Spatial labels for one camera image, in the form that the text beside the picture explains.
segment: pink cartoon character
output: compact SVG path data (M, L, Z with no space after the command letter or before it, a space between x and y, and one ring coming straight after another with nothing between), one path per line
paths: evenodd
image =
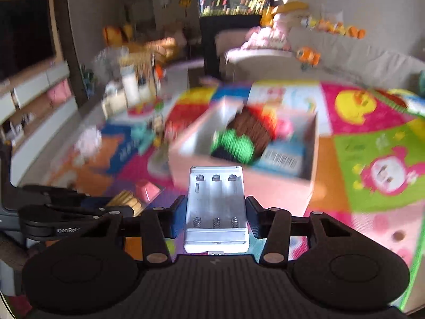
M414 184L419 176L425 175L425 162L407 166L405 147L396 146L392 151L388 156L376 158L360 173L363 186L371 192L378 190L384 195L396 196Z

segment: colorful play mat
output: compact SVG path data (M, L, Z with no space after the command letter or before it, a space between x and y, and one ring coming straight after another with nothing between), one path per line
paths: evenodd
M151 207L168 207L184 188L169 174L167 148L152 146L144 125L154 114L187 126L224 96L248 103L278 102L317 111L320 133L315 191L306 215L321 210L400 255L411 284L396 303L406 304L422 256L425 206L425 120L402 115L357 87L319 82L256 82L191 89L178 97L142 104L102 126L100 152L81 162L71 150L50 184L92 196L135 193L148 180L162 189ZM183 233L169 240L171 254L185 253ZM249 253L258 257L264 240L251 235ZM292 238L291 259L306 249Z

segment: black television screen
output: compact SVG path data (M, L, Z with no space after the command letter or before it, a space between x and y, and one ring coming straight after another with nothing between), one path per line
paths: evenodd
M54 55L49 0L0 1L0 82Z

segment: pink box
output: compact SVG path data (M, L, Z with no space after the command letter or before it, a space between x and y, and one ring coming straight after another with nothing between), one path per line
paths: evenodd
M169 168L174 184L188 188L191 167L232 166L213 158L210 147L215 131L224 130L243 107L242 101L224 98L191 124L169 147ZM290 119L295 132L304 131L306 147L303 178L288 178L243 166L245 196L254 196L263 208L282 208L302 216L313 194L317 168L318 133L316 114L279 108L279 117Z

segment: fish tank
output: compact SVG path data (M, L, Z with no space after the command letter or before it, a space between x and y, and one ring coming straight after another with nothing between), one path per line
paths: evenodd
M261 15L271 0L198 0L199 17L214 15Z

